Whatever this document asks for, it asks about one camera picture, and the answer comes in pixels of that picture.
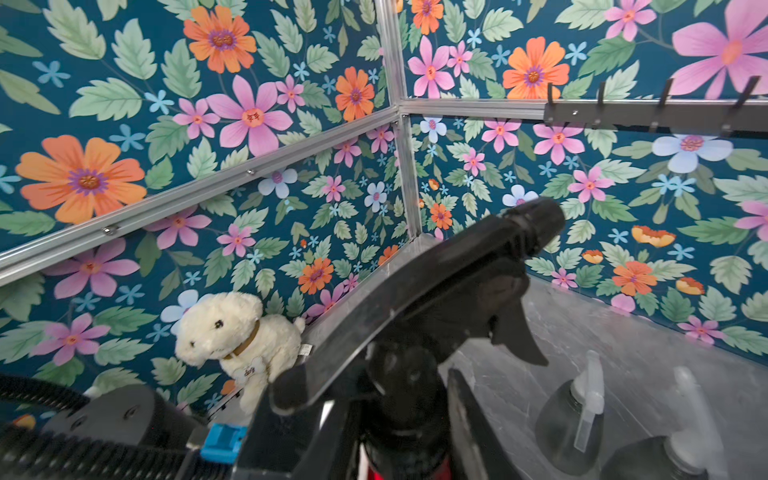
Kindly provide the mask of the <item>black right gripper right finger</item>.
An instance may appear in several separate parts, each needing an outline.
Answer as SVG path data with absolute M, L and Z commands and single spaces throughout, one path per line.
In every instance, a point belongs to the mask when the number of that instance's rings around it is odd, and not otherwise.
M 448 372 L 447 402 L 450 422 L 453 479 L 520 480 L 494 429 L 463 374 Z

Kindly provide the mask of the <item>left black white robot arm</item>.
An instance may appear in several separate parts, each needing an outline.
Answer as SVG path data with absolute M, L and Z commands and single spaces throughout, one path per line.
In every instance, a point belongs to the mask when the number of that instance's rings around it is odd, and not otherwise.
M 49 407 L 37 429 L 1 427 L 4 479 L 228 479 L 244 426 L 205 425 L 138 384 L 91 399 L 35 378 L 1 377 L 4 403 Z

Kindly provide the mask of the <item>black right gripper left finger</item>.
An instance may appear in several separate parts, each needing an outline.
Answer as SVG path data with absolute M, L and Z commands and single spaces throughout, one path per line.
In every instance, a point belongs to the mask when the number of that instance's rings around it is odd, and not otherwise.
M 363 400 L 373 387 L 354 360 L 312 399 L 304 365 L 266 390 L 234 464 L 236 479 L 359 479 Z

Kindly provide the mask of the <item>black spray nozzle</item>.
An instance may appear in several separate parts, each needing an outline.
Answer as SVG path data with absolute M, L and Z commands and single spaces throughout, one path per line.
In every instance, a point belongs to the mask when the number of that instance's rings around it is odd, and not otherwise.
M 547 360 L 529 329 L 526 261 L 565 224 L 539 198 L 488 216 L 384 280 L 302 365 L 320 396 L 354 360 L 373 392 L 363 400 L 361 456 L 383 479 L 453 479 L 448 374 L 440 365 L 484 339 L 532 365 Z

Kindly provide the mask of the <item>clear plastic spray bottle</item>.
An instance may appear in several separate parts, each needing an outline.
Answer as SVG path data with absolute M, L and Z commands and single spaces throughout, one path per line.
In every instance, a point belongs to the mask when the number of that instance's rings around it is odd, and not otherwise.
M 672 460 L 671 454 L 667 451 L 667 442 L 672 433 L 649 437 L 617 449 L 602 467 L 600 477 L 602 479 L 709 479 L 706 473 L 692 475 L 681 470 Z
M 582 409 L 571 391 L 576 377 L 563 383 L 549 397 L 535 425 L 535 438 L 541 453 L 554 468 L 571 476 L 584 475 L 596 464 L 604 424 L 603 413 L 596 419 L 586 453 L 574 448 Z

